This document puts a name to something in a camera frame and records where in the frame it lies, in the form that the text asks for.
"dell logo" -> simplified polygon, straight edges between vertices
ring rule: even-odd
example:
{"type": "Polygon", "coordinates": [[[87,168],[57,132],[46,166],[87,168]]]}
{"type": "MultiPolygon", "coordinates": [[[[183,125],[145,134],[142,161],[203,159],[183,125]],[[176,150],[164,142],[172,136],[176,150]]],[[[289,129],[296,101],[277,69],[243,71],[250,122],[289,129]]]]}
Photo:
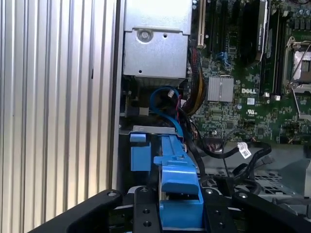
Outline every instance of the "dell logo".
{"type": "Polygon", "coordinates": [[[245,89],[245,88],[242,88],[242,93],[256,94],[256,90],[255,89],[245,89]]]}

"chip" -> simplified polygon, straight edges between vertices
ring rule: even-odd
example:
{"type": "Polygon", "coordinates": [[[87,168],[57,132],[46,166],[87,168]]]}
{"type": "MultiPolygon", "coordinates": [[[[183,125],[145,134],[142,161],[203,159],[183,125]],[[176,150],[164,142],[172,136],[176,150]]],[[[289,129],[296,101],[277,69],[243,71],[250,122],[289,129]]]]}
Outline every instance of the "chip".
{"type": "Polygon", "coordinates": [[[263,128],[258,128],[257,129],[257,134],[258,135],[263,135],[263,133],[264,133],[264,129],[263,128]]]}
{"type": "Polygon", "coordinates": [[[233,122],[227,122],[227,129],[233,129],[233,122]]]}

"pcie slot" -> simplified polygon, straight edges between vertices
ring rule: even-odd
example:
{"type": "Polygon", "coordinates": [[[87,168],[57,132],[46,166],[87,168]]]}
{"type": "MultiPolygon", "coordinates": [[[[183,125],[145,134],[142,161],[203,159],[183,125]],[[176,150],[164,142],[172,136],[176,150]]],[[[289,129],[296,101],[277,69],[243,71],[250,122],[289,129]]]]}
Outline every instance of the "pcie slot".
{"type": "Polygon", "coordinates": [[[216,0],[212,0],[207,5],[207,35],[208,43],[207,50],[208,52],[213,52],[213,47],[217,44],[217,25],[218,25],[218,14],[216,12],[216,0]]]}
{"type": "Polygon", "coordinates": [[[205,41],[205,15],[206,15],[206,1],[200,1],[200,10],[199,10],[199,28],[198,28],[198,48],[204,48],[205,41]]]}
{"type": "Polygon", "coordinates": [[[277,29],[276,39],[276,54],[275,54],[275,67],[274,67],[274,85],[273,94],[282,95],[283,85],[283,67],[284,67],[284,55],[285,55],[285,34],[286,34],[286,21],[290,16],[283,17],[279,12],[279,22],[277,29]]]}
{"type": "Polygon", "coordinates": [[[219,33],[218,33],[218,51],[225,51],[225,43],[226,43],[226,29],[227,29],[227,19],[228,19],[228,1],[223,0],[221,11],[220,11],[220,23],[219,23],[219,33]]]}

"ram slot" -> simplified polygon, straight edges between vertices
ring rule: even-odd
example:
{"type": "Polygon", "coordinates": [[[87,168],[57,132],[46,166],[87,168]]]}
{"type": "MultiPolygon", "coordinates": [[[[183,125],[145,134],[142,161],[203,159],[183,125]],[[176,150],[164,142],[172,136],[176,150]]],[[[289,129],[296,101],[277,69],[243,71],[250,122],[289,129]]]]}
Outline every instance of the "ram slot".
{"type": "Polygon", "coordinates": [[[284,68],[284,56],[285,56],[285,35],[286,35],[286,21],[290,18],[289,15],[286,17],[279,13],[279,23],[277,30],[276,39],[276,54],[275,54],[275,68],[274,68],[274,85],[273,94],[276,96],[282,95],[283,86],[283,68],[284,68]]]}
{"type": "Polygon", "coordinates": [[[269,19],[269,27],[267,30],[266,53],[261,61],[260,72],[260,95],[269,97],[273,93],[275,84],[275,64],[276,64],[276,43],[277,32],[279,28],[279,11],[276,11],[269,19]]]}

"white label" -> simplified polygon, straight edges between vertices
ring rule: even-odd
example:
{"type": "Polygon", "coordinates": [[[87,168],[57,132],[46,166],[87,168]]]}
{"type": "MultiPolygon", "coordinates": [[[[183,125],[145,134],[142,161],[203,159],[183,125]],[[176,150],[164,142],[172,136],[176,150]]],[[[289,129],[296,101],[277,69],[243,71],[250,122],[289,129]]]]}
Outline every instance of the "white label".
{"type": "Polygon", "coordinates": [[[244,159],[247,159],[252,155],[252,153],[248,150],[248,146],[245,142],[238,142],[238,148],[244,159]]]}
{"type": "Polygon", "coordinates": [[[180,100],[180,105],[181,105],[181,106],[184,106],[185,102],[187,102],[187,101],[186,101],[186,100],[181,99],[181,100],[180,100]]]}
{"type": "Polygon", "coordinates": [[[271,49],[272,49],[272,29],[270,29],[268,33],[267,58],[271,57],[271,49]]]}
{"type": "Polygon", "coordinates": [[[255,116],[257,115],[257,112],[255,112],[254,109],[247,109],[247,112],[246,112],[249,116],[255,116]]]}
{"type": "Polygon", "coordinates": [[[167,95],[168,95],[168,97],[172,98],[173,95],[174,95],[174,91],[173,91],[173,90],[170,90],[170,91],[168,92],[167,95]]]}
{"type": "Polygon", "coordinates": [[[256,94],[256,90],[255,89],[245,89],[242,88],[242,93],[246,93],[246,94],[256,94]]]}
{"type": "Polygon", "coordinates": [[[247,98],[247,105],[255,105],[255,99],[254,98],[247,98]]]}

